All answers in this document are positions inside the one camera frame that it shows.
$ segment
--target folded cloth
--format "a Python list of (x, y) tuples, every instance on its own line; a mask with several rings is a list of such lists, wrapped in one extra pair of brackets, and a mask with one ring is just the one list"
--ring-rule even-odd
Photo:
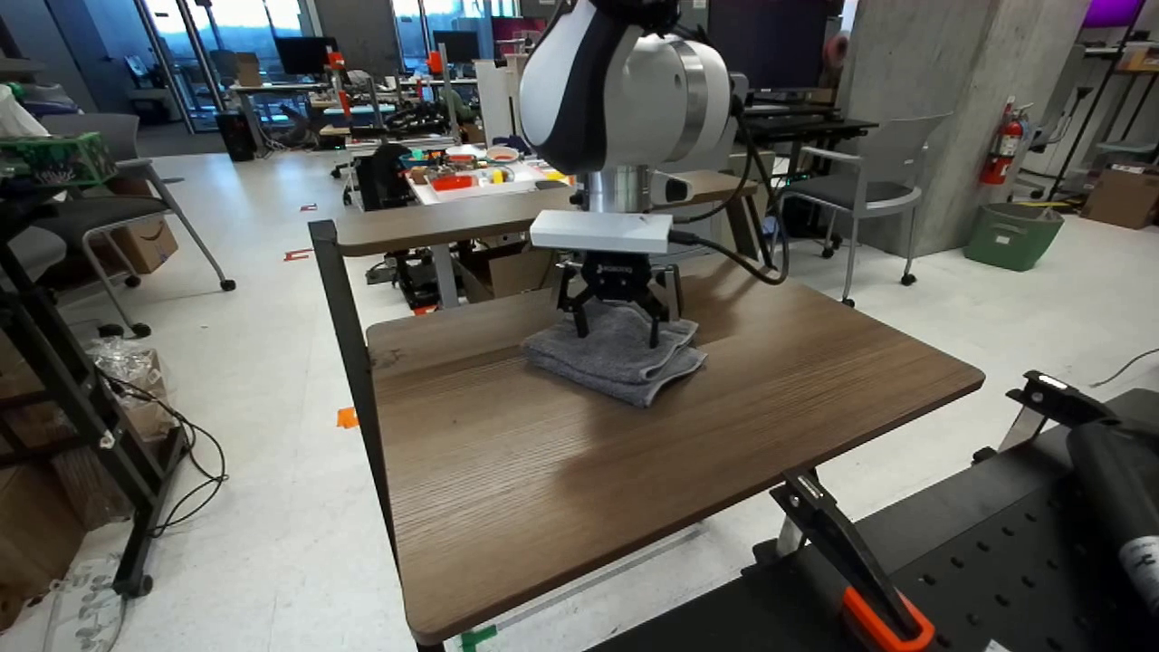
[(551, 331), (531, 335), (521, 348), (536, 358), (576, 366), (588, 377), (639, 383), (657, 377), (676, 348), (687, 348), (694, 321), (659, 321), (657, 348), (652, 318), (639, 303), (592, 303), (588, 336), (576, 335), (572, 317), (562, 317)]
[(687, 318), (662, 321), (657, 348), (647, 346), (652, 321), (635, 303), (594, 303), (588, 325), (592, 335), (579, 336), (576, 321), (562, 317), (524, 342), (524, 358), (632, 406), (652, 406), (665, 383), (707, 361), (707, 353), (693, 348), (694, 321)]

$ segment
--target red fire extinguisher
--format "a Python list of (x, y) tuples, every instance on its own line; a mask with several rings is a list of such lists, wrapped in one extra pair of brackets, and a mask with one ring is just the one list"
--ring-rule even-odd
[(984, 152), (982, 184), (1006, 184), (1019, 145), (1022, 145), (1022, 114), (1016, 103), (1006, 103), (1003, 122)]

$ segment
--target green bin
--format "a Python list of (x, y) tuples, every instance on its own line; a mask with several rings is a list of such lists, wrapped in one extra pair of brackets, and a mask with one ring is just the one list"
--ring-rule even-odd
[(1063, 213), (1043, 206), (988, 203), (978, 210), (967, 259), (996, 270), (1028, 273), (1063, 229)]

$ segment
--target trash can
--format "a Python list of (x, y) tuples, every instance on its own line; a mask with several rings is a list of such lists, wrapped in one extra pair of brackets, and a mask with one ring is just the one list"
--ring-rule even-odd
[(218, 116), (218, 134), (232, 163), (257, 157), (257, 140), (247, 116)]
[(1051, 250), (1063, 213), (1051, 206), (988, 203), (978, 210), (967, 259), (996, 270), (1028, 273)]

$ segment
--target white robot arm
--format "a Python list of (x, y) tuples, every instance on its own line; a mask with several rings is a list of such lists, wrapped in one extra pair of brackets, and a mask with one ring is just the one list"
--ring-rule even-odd
[(570, 173), (707, 172), (737, 139), (714, 49), (665, 35), (676, 0), (565, 0), (521, 76), (521, 132)]

